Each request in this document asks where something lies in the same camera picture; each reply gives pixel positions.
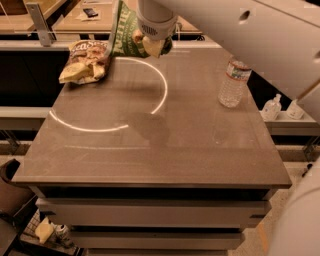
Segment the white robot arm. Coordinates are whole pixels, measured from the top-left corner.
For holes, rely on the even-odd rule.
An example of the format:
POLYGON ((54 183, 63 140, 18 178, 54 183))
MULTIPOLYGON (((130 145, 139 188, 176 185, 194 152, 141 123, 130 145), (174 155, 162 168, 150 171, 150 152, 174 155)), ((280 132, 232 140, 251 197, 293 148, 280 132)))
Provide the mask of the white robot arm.
MULTIPOLYGON (((138 0, 142 31, 166 38, 179 16, 251 66, 320 122, 320 8, 303 0, 138 0)), ((320 256, 314 164, 278 219, 268 256, 320 256)))

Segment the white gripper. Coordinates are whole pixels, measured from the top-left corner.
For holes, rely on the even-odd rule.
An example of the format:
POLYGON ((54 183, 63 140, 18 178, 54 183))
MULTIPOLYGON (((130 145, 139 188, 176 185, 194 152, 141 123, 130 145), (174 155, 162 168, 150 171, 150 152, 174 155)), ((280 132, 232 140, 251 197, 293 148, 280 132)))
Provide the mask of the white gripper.
POLYGON ((145 51, 156 58, 159 58, 165 44, 164 39, 170 37, 176 27, 177 17, 173 16, 167 21, 150 21, 141 13, 137 13, 138 27, 145 35, 142 44, 145 51))

